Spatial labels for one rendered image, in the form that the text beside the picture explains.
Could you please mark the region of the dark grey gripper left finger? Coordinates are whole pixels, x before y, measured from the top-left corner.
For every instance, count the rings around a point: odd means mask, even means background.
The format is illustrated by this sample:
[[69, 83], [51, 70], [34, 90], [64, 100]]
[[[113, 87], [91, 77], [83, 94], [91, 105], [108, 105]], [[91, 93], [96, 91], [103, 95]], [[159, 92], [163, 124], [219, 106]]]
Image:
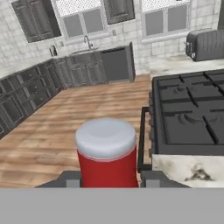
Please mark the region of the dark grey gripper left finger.
[[81, 187], [82, 179], [80, 171], [63, 171], [56, 179], [48, 181], [40, 187], [63, 188], [63, 187]]

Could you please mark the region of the dark grey base cabinet run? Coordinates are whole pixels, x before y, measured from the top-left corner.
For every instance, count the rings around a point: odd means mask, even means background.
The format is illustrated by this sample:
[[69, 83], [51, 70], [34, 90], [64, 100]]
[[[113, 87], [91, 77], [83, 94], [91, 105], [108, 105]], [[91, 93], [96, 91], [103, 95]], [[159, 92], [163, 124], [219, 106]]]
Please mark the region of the dark grey base cabinet run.
[[60, 91], [106, 82], [98, 51], [48, 59], [0, 79], [0, 139]]

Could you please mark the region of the metal sink tap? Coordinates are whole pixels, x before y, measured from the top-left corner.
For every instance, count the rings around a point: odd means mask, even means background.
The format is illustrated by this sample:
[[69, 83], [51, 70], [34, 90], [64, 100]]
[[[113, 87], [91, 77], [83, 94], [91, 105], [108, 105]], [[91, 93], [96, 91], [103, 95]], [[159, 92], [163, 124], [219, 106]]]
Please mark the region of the metal sink tap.
[[90, 43], [90, 40], [89, 40], [89, 38], [88, 38], [87, 35], [84, 36], [84, 43], [87, 43], [87, 45], [88, 45], [88, 49], [92, 49], [93, 44]]

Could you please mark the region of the dark grey wall cabinet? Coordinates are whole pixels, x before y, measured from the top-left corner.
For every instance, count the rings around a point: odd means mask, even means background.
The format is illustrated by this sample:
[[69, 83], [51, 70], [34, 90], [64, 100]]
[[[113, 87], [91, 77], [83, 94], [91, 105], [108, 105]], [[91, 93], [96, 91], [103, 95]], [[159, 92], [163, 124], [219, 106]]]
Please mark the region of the dark grey wall cabinet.
[[103, 0], [109, 25], [135, 18], [133, 0]]
[[29, 43], [61, 35], [51, 0], [16, 0], [11, 5]]

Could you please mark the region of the red jar with white lid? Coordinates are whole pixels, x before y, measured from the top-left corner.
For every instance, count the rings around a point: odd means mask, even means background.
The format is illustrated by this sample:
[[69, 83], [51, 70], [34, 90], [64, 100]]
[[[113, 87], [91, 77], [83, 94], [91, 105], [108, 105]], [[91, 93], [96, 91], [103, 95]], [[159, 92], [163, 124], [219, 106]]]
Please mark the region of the red jar with white lid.
[[83, 187], [138, 187], [137, 133], [121, 119], [84, 122], [75, 132]]

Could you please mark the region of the black gas stove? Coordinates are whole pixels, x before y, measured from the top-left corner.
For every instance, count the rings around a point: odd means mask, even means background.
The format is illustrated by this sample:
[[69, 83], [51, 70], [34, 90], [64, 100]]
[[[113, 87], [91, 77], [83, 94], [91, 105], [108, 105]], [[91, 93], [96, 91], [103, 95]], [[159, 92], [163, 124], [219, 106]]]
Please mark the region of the black gas stove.
[[224, 156], [224, 69], [152, 79], [152, 153]]

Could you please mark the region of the window with grey panes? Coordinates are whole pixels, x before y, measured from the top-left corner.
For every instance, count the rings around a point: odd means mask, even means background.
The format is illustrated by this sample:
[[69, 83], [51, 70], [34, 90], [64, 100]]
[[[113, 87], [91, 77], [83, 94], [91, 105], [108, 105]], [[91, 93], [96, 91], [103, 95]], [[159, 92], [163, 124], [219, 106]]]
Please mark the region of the window with grey panes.
[[51, 0], [66, 45], [109, 36], [103, 0]]
[[190, 15], [191, 0], [141, 0], [143, 42], [188, 32]]

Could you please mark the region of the dark grey toaster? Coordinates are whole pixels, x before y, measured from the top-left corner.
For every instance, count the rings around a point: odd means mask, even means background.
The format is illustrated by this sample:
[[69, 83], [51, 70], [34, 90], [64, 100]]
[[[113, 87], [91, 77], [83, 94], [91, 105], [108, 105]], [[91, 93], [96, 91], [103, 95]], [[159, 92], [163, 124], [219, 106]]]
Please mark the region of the dark grey toaster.
[[193, 61], [224, 58], [224, 30], [210, 28], [190, 31], [186, 36], [185, 54]]

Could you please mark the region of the dark grey dishwasher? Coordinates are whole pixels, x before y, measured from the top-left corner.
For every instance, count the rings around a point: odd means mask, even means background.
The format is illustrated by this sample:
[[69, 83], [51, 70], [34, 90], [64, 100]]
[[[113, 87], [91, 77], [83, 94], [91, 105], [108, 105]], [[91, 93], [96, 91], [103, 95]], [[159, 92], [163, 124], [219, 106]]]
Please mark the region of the dark grey dishwasher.
[[136, 69], [131, 42], [101, 51], [101, 58], [108, 82], [135, 80]]

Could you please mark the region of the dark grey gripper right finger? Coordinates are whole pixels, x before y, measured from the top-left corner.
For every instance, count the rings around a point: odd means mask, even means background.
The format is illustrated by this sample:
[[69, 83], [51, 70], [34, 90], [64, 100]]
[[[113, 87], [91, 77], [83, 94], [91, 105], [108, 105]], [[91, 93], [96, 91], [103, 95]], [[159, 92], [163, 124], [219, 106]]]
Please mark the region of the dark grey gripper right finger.
[[186, 185], [171, 180], [162, 171], [141, 171], [142, 188], [186, 188]]

